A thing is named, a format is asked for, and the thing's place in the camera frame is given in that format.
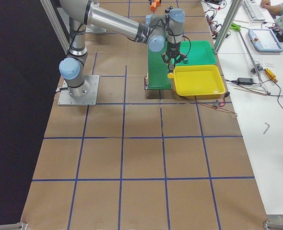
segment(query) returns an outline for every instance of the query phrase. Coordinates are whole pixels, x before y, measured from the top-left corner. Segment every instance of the white table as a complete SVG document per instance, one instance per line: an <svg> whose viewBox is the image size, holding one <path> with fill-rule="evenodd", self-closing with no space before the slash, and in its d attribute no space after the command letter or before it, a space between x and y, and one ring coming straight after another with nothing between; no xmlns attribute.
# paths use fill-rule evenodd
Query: white table
<svg viewBox="0 0 283 230"><path fill-rule="evenodd" d="M272 0L271 4L279 4L283 1ZM227 0L227 7L218 11L215 20L223 22L231 5ZM266 9L261 9L267 22L273 22ZM241 6L235 20L247 21L249 18ZM247 28L261 28L261 23L235 22ZM269 68L278 79L283 94L283 52L259 53L250 42L248 30L243 28L241 33L255 61L259 61L264 68ZM237 32L225 39L218 57L222 66L224 77L228 80L236 80L238 77L258 78L250 73L253 64ZM268 78L262 72L264 81ZM279 89L272 82L266 86L272 94L278 94ZM268 215L283 215L283 109L277 103L277 97L257 95L241 90L236 85L228 84L233 106L238 114L238 122L244 136L245 146L256 177L260 195Z"/></svg>

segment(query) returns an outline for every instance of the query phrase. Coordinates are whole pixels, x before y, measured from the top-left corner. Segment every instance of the yellow tray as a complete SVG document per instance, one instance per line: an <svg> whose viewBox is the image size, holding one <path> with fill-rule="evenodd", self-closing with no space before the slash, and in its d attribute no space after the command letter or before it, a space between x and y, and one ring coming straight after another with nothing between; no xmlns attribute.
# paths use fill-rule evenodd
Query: yellow tray
<svg viewBox="0 0 283 230"><path fill-rule="evenodd" d="M219 97L225 93L222 77L215 65L176 66L173 78L180 96Z"/></svg>

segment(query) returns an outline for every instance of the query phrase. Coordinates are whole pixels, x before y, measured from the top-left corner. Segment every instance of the white keyboard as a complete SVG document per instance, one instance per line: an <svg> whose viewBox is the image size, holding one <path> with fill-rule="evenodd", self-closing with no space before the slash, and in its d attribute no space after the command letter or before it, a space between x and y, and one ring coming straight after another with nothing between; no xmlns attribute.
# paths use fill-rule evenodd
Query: white keyboard
<svg viewBox="0 0 283 230"><path fill-rule="evenodd" d="M256 23L265 21L265 17L262 14L259 5L254 0L244 0L243 6L248 12L252 22Z"/></svg>

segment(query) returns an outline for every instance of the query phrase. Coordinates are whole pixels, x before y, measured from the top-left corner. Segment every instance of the black wall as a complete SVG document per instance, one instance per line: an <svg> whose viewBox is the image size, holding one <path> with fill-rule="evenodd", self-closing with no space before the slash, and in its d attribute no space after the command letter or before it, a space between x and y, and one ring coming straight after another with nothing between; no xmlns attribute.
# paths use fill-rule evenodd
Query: black wall
<svg viewBox="0 0 283 230"><path fill-rule="evenodd" d="M39 0L0 0L0 225L20 221L64 58Z"/></svg>

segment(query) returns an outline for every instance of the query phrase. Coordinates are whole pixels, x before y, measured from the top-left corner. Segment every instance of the blue joint cap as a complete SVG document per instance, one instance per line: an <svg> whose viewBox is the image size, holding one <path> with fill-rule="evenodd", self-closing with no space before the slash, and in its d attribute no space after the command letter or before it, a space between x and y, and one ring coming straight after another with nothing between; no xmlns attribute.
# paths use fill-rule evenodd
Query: blue joint cap
<svg viewBox="0 0 283 230"><path fill-rule="evenodd" d="M80 65L74 58L65 58L59 64L59 71L66 80L72 80L80 73Z"/></svg>
<svg viewBox="0 0 283 230"><path fill-rule="evenodd" d="M183 23L185 18L185 13L182 9L177 8L177 9L172 9L169 12L169 16L176 22Z"/></svg>
<svg viewBox="0 0 283 230"><path fill-rule="evenodd" d="M165 38L161 35L153 36L148 42L148 48L152 52L159 52L164 48Z"/></svg>
<svg viewBox="0 0 283 230"><path fill-rule="evenodd" d="M146 17L145 17L145 24L146 24L147 26L150 25L150 21L151 21L151 18L152 18L153 15L154 15L154 14L148 14L148 15L146 15Z"/></svg>

